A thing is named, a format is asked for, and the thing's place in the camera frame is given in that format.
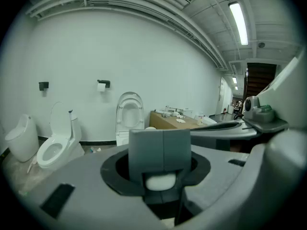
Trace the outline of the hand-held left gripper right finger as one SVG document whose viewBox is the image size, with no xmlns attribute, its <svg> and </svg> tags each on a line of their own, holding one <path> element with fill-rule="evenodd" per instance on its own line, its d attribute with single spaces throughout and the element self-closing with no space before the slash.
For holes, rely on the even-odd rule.
<svg viewBox="0 0 307 230">
<path fill-rule="evenodd" d="M 163 131 L 164 175 L 163 189 L 175 186 L 177 181 L 190 172 L 190 130 L 170 129 Z"/>
</svg>

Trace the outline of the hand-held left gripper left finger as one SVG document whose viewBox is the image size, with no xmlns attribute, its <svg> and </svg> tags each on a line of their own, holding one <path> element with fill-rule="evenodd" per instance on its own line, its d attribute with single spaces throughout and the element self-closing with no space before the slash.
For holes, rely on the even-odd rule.
<svg viewBox="0 0 307 230">
<path fill-rule="evenodd" d="M 145 189 L 146 197 L 161 196 L 159 192 L 146 189 L 144 176 L 164 171 L 163 141 L 162 130 L 131 130 L 129 133 L 130 181 Z"/>
</svg>

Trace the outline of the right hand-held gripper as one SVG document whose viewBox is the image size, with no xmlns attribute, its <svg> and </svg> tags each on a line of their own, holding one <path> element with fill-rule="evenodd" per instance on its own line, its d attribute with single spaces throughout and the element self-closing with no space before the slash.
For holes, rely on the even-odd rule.
<svg viewBox="0 0 307 230">
<path fill-rule="evenodd" d="M 190 136 L 193 145 L 230 150 L 236 142 L 255 142 L 287 129 L 307 129 L 306 49 L 260 93 L 245 99 L 240 119 L 192 129 Z"/>
</svg>

